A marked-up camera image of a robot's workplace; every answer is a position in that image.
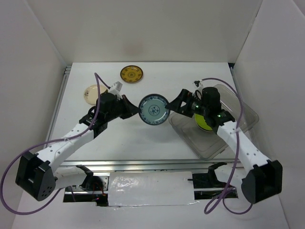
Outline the lime green plate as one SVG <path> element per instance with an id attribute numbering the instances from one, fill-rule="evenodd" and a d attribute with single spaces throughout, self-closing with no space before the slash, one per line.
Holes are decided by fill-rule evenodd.
<path id="1" fill-rule="evenodd" d="M 199 114 L 195 114 L 194 119 L 195 119 L 195 123 L 199 126 L 200 129 L 207 131 L 207 132 L 213 131 L 213 129 L 206 123 L 203 116 L 201 116 Z"/>

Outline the large blue patterned plate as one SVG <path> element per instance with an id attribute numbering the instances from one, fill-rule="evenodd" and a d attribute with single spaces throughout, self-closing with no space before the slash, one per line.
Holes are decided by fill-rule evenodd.
<path id="1" fill-rule="evenodd" d="M 168 100 L 160 94 L 149 94 L 139 103 L 139 117 L 148 125 L 161 125 L 170 115 Z"/>

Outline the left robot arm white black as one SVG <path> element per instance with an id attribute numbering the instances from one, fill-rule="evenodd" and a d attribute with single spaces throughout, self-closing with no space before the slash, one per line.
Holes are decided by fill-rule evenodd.
<path id="1" fill-rule="evenodd" d="M 98 178 L 84 165 L 65 168 L 61 164 L 83 145 L 94 140 L 116 118 L 127 119 L 140 112 L 125 95 L 121 98 L 103 93 L 88 113 L 59 142 L 33 154 L 27 150 L 20 158 L 15 183 L 37 201 L 45 200 L 54 190 L 78 185 L 83 190 L 93 187 Z"/>

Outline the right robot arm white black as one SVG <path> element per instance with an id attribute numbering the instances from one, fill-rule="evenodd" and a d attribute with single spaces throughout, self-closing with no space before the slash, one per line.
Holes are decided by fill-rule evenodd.
<path id="1" fill-rule="evenodd" d="M 281 163 L 265 156 L 242 132 L 234 117 L 222 108 L 220 94 L 215 87 L 203 88 L 200 99 L 190 91 L 182 89 L 180 94 L 166 105 L 166 109 L 187 117 L 192 117 L 194 114 L 203 116 L 213 132 L 235 151 L 246 176 L 236 177 L 233 186 L 249 203 L 256 204 L 281 193 L 283 183 Z"/>

